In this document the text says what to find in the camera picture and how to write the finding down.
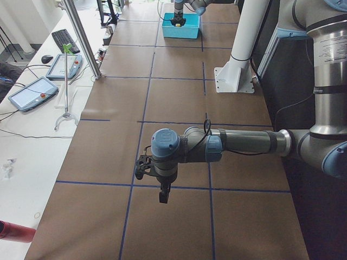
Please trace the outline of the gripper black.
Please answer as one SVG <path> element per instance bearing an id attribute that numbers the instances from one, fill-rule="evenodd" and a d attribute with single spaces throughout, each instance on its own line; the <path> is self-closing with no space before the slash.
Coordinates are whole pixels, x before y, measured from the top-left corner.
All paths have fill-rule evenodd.
<path id="1" fill-rule="evenodd" d="M 174 13 L 174 17 L 170 20 L 172 25 L 176 25 L 176 23 L 181 23 L 181 25 L 185 25 L 186 19 L 183 18 L 183 12 L 178 11 Z"/>
<path id="2" fill-rule="evenodd" d="M 177 175 L 159 176 L 156 178 L 160 182 L 159 202 L 168 203 L 171 184 L 177 179 Z"/>

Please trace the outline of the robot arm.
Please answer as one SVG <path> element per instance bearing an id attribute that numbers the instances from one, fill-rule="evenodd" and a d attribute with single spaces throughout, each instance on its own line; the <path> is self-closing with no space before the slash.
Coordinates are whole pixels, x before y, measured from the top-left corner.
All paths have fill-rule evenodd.
<path id="1" fill-rule="evenodd" d="M 159 200 L 168 201 L 178 164 L 219 161 L 223 151 L 243 155 L 295 155 L 324 173 L 346 178 L 346 1 L 281 1 L 280 38 L 313 39 L 315 123 L 306 130 L 234 131 L 190 127 L 183 135 L 163 128 L 151 139 L 135 175 L 160 182 Z"/>
<path id="2" fill-rule="evenodd" d="M 180 27 L 185 25 L 186 19 L 183 18 L 185 3 L 188 3 L 193 11 L 201 16 L 205 13 L 207 6 L 212 2 L 210 0 L 174 0 L 174 13 L 173 18 L 170 20 L 171 24 L 173 26 L 179 25 Z"/>

